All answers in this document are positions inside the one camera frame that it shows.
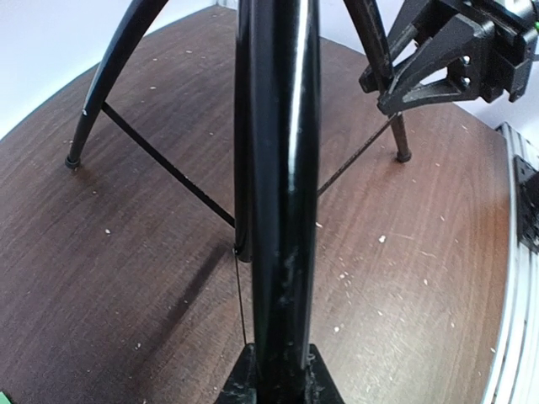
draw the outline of black plastic mount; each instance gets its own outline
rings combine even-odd
[[[381,93],[384,114],[426,104],[483,98],[504,90],[514,102],[526,91],[537,42],[536,13],[509,13],[484,0],[405,0],[388,42],[393,61],[411,43],[418,49],[395,66],[395,78]],[[447,69],[446,77],[422,84]],[[360,78],[367,93],[378,89],[370,67]]]
[[[315,345],[310,345],[305,398],[293,404],[344,404]],[[256,404],[256,360],[254,344],[243,348],[216,404]]]
[[[519,242],[539,253],[539,172],[518,156],[514,164]]]

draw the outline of thin cable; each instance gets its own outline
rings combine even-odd
[[[213,210],[226,223],[234,227],[234,218],[224,210],[215,200],[210,198],[202,189],[197,187],[190,179],[179,171],[167,158],[155,149],[146,139],[139,135],[131,125],[129,125],[116,111],[107,103],[103,103],[103,112],[111,118],[136,144],[153,159],[158,162],[161,167],[167,170],[173,177],[183,184],[194,196],[196,196],[204,205]]]
[[[359,148],[358,151],[356,151],[351,158],[349,158],[345,164],[337,170],[337,172],[331,176],[331,178],[318,190],[318,197],[322,196],[324,192],[328,190],[328,188],[339,179],[341,175],[344,174],[344,172],[350,168],[352,164],[354,164],[355,160],[358,159],[359,156],[361,156],[371,145],[374,143],[376,139],[380,137],[382,133],[389,127],[389,125],[393,122],[393,120],[398,116],[398,114],[393,114],[389,117],[389,119],[386,121],[384,125],[365,142],[365,144]]]
[[[237,263],[236,248],[234,248],[232,251],[234,252],[234,261],[236,262],[237,296],[239,298],[239,314],[242,318],[243,343],[247,345],[247,333],[245,332],[245,315],[243,314],[242,285],[239,281],[239,264]]]

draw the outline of wooden surface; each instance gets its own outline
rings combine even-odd
[[[150,35],[109,97],[230,212],[234,20],[210,8]],[[321,182],[384,120],[357,84],[365,58],[322,51]],[[64,168],[91,76],[0,142],[0,390],[212,403],[243,344],[232,229],[103,114],[83,167]],[[452,105],[406,121],[410,163],[387,132],[320,199],[312,341],[348,403],[479,402],[504,296],[504,140]]]

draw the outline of black metal leg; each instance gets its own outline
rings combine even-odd
[[[240,0],[237,15],[236,74],[234,90],[234,210],[235,249],[238,259],[251,261],[252,176],[249,117],[250,14],[253,0]]]
[[[116,79],[127,60],[135,50],[142,36],[168,0],[133,0],[124,18],[110,41],[104,58],[93,77],[66,165],[75,168],[80,165],[80,157],[90,131],[99,115],[103,102],[109,95]]]
[[[344,0],[344,4],[365,48],[378,89],[383,93],[391,84],[394,72],[376,0]],[[408,147],[402,114],[393,120],[392,131],[397,143],[397,160],[408,162],[412,158],[412,153]]]
[[[304,402],[317,214],[318,0],[253,2],[257,403]]]

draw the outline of thin black rod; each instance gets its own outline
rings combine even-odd
[[[380,93],[384,93],[393,80],[394,71],[376,0],[344,0],[344,4],[352,18],[355,30],[360,36],[378,90]],[[412,153],[408,147],[402,115],[392,121],[392,131],[398,149],[397,159],[400,162],[409,161]]]
[[[314,276],[318,0],[251,13],[253,322],[257,404],[303,403]]]
[[[132,0],[120,21],[112,40],[104,53],[103,60],[93,77],[83,110],[78,120],[77,130],[71,144],[66,165],[75,168],[90,131],[98,118],[103,102],[129,60],[136,46],[146,33],[168,0]]]
[[[245,315],[243,314],[242,283],[239,278],[239,263],[237,263],[237,251],[234,248],[234,263],[236,263],[237,298],[239,299],[239,315],[242,320],[243,343],[247,345],[247,333],[245,332]]]
[[[237,258],[251,262],[252,189],[249,124],[249,36],[252,0],[240,0],[237,13],[234,88],[234,216]]]
[[[185,175],[183,175],[165,156],[157,151],[150,143],[136,132],[116,111],[112,109],[106,102],[103,103],[103,112],[105,112],[136,144],[146,153],[153,157],[165,170],[167,170],[174,178],[180,181],[194,196],[213,210],[226,223],[234,227],[234,218],[228,214],[216,201],[204,193],[202,189],[192,183]]]
[[[335,172],[334,175],[331,176],[331,178],[326,181],[322,187],[318,190],[318,197],[322,196],[324,192],[328,190],[329,187],[331,187],[335,181],[339,179],[341,175],[344,174],[344,172],[350,168],[352,164],[355,163],[355,161],[375,142],[376,139],[380,137],[382,133],[386,131],[386,129],[389,127],[389,125],[392,124],[393,120],[397,118],[397,115],[392,115],[389,117],[389,119],[386,121],[384,125],[373,135],[371,136],[364,144],[361,146],[346,162]]]

